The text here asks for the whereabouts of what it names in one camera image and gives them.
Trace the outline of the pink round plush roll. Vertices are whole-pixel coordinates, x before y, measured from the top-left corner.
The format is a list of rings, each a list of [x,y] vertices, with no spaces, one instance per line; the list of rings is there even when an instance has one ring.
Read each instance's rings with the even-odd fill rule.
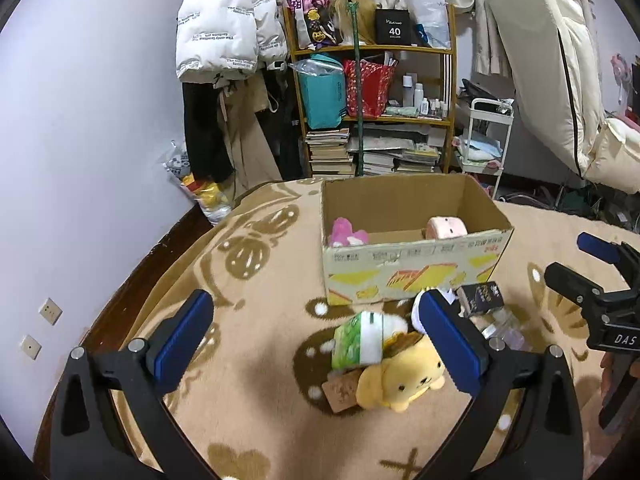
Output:
[[[426,240],[446,240],[467,235],[468,230],[458,217],[432,217],[424,228]]]

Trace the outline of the stack of books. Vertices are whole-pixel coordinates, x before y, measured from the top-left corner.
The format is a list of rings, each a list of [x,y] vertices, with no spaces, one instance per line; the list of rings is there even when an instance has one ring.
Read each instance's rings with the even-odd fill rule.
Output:
[[[352,176],[354,165],[348,152],[349,128],[312,130],[305,138],[314,176]]]

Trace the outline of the wall socket lower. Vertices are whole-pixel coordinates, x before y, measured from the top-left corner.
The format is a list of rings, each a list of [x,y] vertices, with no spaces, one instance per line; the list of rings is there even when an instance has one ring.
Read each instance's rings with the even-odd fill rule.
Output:
[[[34,337],[25,335],[20,342],[20,348],[29,359],[35,360],[41,351],[41,344]]]

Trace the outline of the black hanging garment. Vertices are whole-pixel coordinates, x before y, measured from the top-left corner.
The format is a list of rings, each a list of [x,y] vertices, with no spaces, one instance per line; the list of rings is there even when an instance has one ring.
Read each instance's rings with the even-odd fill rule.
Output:
[[[184,140],[195,180],[220,183],[234,173],[218,124],[219,95],[212,84],[182,84]]]

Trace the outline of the black box marked 40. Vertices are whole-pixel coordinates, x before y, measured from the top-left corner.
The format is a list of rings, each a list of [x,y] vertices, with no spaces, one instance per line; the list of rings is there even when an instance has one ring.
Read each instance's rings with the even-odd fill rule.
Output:
[[[411,21],[407,10],[376,9],[374,28],[377,44],[411,44]]]

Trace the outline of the yellow dog plush toy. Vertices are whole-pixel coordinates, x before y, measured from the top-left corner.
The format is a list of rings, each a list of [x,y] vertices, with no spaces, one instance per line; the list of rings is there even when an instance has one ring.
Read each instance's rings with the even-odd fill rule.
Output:
[[[360,408],[389,408],[402,413],[427,390],[439,390],[445,385],[446,368],[434,344],[426,335],[418,336],[411,346],[361,373],[356,389]]]

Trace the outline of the beige hanging coat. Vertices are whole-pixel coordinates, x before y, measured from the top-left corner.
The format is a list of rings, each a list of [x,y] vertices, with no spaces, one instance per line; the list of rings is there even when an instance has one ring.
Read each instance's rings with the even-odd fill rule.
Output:
[[[219,96],[219,125],[233,167],[228,183],[238,197],[266,182],[279,181],[280,170],[256,114],[269,110],[262,74],[235,81]]]

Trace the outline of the wall socket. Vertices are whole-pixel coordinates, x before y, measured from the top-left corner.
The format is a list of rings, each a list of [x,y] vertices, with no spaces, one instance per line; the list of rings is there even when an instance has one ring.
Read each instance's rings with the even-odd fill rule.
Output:
[[[62,309],[51,298],[48,298],[39,309],[39,314],[50,325],[55,326],[56,322],[62,315]]]
[[[41,351],[41,344],[34,337],[25,335],[20,342],[20,348],[29,359],[35,360]]]

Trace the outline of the brown paper tag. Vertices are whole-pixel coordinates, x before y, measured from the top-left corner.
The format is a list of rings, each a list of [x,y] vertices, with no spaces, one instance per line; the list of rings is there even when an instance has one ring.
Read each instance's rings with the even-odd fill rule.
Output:
[[[358,405],[356,392],[360,375],[360,370],[352,370],[322,384],[322,391],[334,414],[356,408]]]

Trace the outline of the wall socket upper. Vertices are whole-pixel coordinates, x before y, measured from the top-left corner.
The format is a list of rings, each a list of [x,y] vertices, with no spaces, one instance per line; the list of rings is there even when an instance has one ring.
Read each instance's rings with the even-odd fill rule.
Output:
[[[48,298],[39,309],[39,314],[50,325],[55,326],[56,322],[62,315],[62,309],[51,298]]]

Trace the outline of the cream folded mattress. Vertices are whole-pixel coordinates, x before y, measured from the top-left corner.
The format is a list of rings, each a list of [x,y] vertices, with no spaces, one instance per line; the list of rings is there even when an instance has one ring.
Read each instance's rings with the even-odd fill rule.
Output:
[[[579,0],[487,0],[529,132],[579,177],[634,194],[639,133],[605,113]]]

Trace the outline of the wooden shelf unit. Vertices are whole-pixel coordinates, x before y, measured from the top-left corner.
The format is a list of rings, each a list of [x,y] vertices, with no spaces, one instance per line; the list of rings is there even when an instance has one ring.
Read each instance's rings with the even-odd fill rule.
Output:
[[[439,166],[444,174],[448,174],[451,165],[452,156],[452,138],[454,137],[454,118],[456,117],[456,105],[458,95],[458,74],[457,74],[457,25],[456,10],[451,3],[447,4],[447,18],[449,26],[450,49],[433,49],[430,47],[420,46],[398,46],[397,44],[363,44],[362,46],[349,46],[348,44],[340,44],[339,46],[325,47],[317,51],[309,49],[299,49],[297,42],[297,32],[294,24],[293,14],[290,9],[283,9],[283,21],[286,40],[288,40],[288,50],[290,51],[291,61],[296,62],[300,58],[311,56],[314,52],[324,53],[336,56],[347,56],[354,58],[356,65],[359,65],[360,58],[368,58],[369,56],[382,54],[383,52],[413,53],[420,55],[437,55],[439,58],[439,76],[438,77],[420,77],[419,80],[424,84],[425,88],[437,87],[442,102],[447,105],[447,115],[445,119],[436,119],[431,117],[390,117],[381,116],[375,118],[375,122],[388,122],[389,124],[407,124],[429,125],[437,128],[443,128],[446,131],[444,147],[440,151]]]

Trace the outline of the white-haired doll plush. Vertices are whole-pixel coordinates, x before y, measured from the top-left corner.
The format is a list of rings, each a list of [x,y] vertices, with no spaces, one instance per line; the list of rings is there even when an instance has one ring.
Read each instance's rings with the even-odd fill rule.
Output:
[[[411,324],[420,333],[432,336],[436,330],[450,327],[447,308],[457,296],[451,289],[430,288],[418,293],[411,309]]]

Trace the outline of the open cardboard box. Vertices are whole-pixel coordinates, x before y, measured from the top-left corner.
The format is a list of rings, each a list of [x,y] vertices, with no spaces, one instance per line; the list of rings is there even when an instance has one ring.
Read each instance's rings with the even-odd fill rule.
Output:
[[[484,283],[514,227],[467,174],[386,174],[321,185],[322,263],[330,306],[409,299],[423,289]],[[328,245],[337,218],[369,234],[363,246]],[[458,217],[467,236],[426,240],[432,217]]]

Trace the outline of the pink plush toy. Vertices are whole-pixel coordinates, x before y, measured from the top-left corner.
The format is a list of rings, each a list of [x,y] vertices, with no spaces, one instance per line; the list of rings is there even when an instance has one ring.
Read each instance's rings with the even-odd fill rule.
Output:
[[[337,218],[333,222],[328,245],[332,248],[363,246],[369,243],[369,234],[366,231],[355,231],[352,222],[346,218]]]

